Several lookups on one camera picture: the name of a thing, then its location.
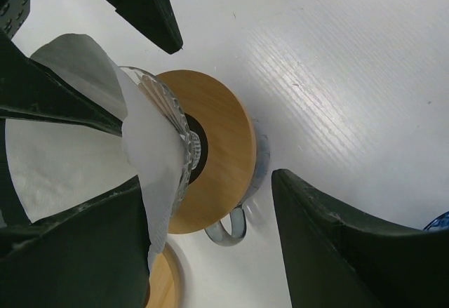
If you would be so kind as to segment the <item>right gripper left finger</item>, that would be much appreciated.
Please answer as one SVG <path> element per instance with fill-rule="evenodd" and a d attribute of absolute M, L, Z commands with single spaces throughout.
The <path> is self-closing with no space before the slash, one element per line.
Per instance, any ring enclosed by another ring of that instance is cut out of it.
<path fill-rule="evenodd" d="M 143 307 L 150 240 L 137 177 L 57 215 L 1 228 L 2 307 Z"/>

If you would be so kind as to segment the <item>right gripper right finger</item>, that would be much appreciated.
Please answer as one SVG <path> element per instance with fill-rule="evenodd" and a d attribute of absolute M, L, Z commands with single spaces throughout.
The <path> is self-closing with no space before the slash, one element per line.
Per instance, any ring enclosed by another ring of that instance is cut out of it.
<path fill-rule="evenodd" d="M 380 219 L 286 169 L 272 195 L 292 306 L 448 306 L 448 229 Z"/>

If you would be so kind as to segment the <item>white paper coffee filter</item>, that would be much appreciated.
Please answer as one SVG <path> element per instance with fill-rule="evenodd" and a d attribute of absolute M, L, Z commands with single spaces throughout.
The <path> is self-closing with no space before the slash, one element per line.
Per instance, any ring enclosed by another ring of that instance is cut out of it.
<path fill-rule="evenodd" d="M 161 253 L 185 168 L 185 144 L 149 99 L 161 82 L 117 65 L 85 34 L 64 34 L 32 59 L 121 121 L 117 137 L 91 128 L 10 120 L 6 156 L 27 217 L 36 222 L 138 177 L 147 214 L 149 261 Z"/>

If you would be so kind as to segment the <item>blue plastic dripper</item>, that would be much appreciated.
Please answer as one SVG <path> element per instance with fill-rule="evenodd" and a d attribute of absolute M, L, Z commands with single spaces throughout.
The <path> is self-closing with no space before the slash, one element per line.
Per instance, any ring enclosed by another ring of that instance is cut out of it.
<path fill-rule="evenodd" d="M 449 212 L 439 215 L 432 220 L 425 228 L 424 231 L 436 232 L 449 229 Z"/>

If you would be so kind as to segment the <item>grey glass carafe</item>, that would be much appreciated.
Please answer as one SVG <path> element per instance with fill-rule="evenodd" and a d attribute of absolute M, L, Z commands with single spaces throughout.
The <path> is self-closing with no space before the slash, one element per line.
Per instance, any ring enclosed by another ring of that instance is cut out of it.
<path fill-rule="evenodd" d="M 256 139 L 256 162 L 250 185 L 237 206 L 229 213 L 231 232 L 228 232 L 222 221 L 204 229 L 207 237 L 215 244 L 222 247 L 231 247 L 240 243 L 246 236 L 247 222 L 243 209 L 244 203 L 249 200 L 262 186 L 268 174 L 270 162 L 270 147 L 267 134 L 263 131 L 258 119 L 252 119 Z"/>

